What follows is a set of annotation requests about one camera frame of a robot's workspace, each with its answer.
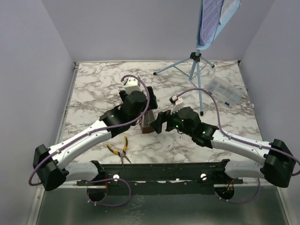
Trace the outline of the yellow handled needle-nose pliers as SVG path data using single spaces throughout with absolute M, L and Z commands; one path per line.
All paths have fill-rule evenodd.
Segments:
M 111 153 L 113 153 L 115 155 L 118 155 L 120 157 L 122 166 L 124 166 L 124 159 L 126 159 L 130 164 L 132 163 L 130 161 L 130 159 L 128 158 L 128 156 L 127 156 L 127 149 L 128 149 L 128 138 L 127 138 L 127 136 L 124 136 L 124 140 L 125 140 L 125 144 L 124 144 L 124 147 L 123 147 L 122 150 L 114 150 L 111 147 L 111 145 L 109 145 L 109 144 L 106 145 L 108 150 Z

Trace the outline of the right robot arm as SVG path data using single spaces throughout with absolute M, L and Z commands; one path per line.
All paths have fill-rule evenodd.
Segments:
M 232 178 L 261 178 L 280 188 L 289 186 L 296 162 L 283 141 L 255 141 L 222 131 L 202 122 L 191 107 L 184 107 L 176 113 L 170 110 L 159 112 L 150 126 L 160 134 L 163 123 L 166 123 L 167 132 L 175 129 L 190 136 L 201 147 L 226 150 L 247 158 L 246 161 L 228 162 L 218 169 L 215 174 L 220 183 L 225 184 Z

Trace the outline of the sheet music page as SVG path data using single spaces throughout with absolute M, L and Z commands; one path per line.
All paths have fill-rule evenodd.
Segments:
M 199 45 L 206 45 L 219 25 L 223 0 L 203 0 Z
M 235 6 L 238 6 L 239 4 L 239 0 L 223 0 L 220 19 L 223 19 Z

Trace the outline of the light blue music stand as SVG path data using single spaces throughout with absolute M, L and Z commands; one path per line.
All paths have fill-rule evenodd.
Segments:
M 216 37 L 226 26 L 235 12 L 240 8 L 240 0 L 202 0 L 200 1 L 199 20 L 196 37 L 196 51 L 184 60 L 173 63 L 161 70 L 155 71 L 153 75 L 157 75 L 170 68 L 180 71 L 188 77 L 191 84 L 196 87 L 201 87 L 201 71 L 200 61 L 203 60 L 212 68 L 213 63 L 203 57 L 201 51 L 206 50 L 212 45 Z M 192 60 L 193 64 L 190 73 L 185 73 L 177 66 L 183 62 Z

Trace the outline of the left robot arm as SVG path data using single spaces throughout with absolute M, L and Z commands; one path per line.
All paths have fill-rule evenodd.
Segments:
M 46 191 L 52 191 L 66 181 L 86 180 L 93 185 L 101 184 L 104 174 L 99 162 L 77 164 L 72 161 L 92 147 L 129 130 L 145 112 L 158 107 L 151 86 L 145 93 L 134 86 L 119 94 L 122 104 L 106 111 L 87 129 L 48 148 L 43 144 L 35 148 L 33 174 L 38 176 Z

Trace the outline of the clear plastic compartment box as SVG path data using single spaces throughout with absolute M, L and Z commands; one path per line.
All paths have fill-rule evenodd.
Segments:
M 228 107 L 234 107 L 244 94 L 243 90 L 218 77 L 214 77 L 205 88 L 216 100 Z

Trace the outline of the brown wooden metronome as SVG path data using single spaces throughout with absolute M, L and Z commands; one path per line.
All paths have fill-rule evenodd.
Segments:
M 154 128 L 150 126 L 151 122 L 155 121 L 155 115 L 153 110 L 148 110 L 142 117 L 142 120 L 140 121 L 140 129 L 142 134 L 149 134 L 154 132 Z

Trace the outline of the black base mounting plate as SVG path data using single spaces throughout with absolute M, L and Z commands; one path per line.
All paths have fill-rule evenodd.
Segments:
M 224 159 L 215 163 L 103 165 L 96 178 L 78 181 L 77 185 L 94 194 L 107 191 L 109 195 L 212 195 L 215 185 L 243 183 L 225 173 L 228 162 Z

